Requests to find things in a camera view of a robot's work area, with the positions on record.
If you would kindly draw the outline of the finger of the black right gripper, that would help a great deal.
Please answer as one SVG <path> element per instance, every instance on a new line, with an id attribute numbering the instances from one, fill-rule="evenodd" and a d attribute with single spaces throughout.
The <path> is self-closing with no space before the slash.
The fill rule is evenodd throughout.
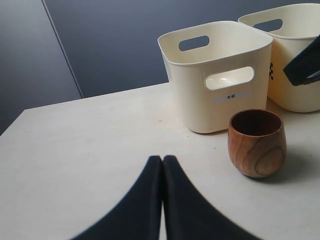
<path id="1" fill-rule="evenodd" d="M 283 72 L 293 86 L 309 85 L 320 80 L 320 36 L 295 56 Z"/>

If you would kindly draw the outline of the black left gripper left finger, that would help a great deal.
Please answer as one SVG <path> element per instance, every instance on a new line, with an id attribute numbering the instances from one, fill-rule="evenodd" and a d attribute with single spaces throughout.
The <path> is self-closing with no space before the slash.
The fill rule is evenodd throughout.
<path id="1" fill-rule="evenodd" d="M 150 156 L 139 177 L 112 210 L 74 240 L 158 240 L 162 215 L 163 162 Z"/>

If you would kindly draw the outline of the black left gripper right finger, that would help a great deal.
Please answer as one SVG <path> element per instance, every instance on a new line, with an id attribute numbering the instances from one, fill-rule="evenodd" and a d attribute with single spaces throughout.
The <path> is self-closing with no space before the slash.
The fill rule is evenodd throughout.
<path id="1" fill-rule="evenodd" d="M 178 159 L 162 161 L 164 219 L 168 240 L 258 240 L 212 206 L 190 181 Z"/>

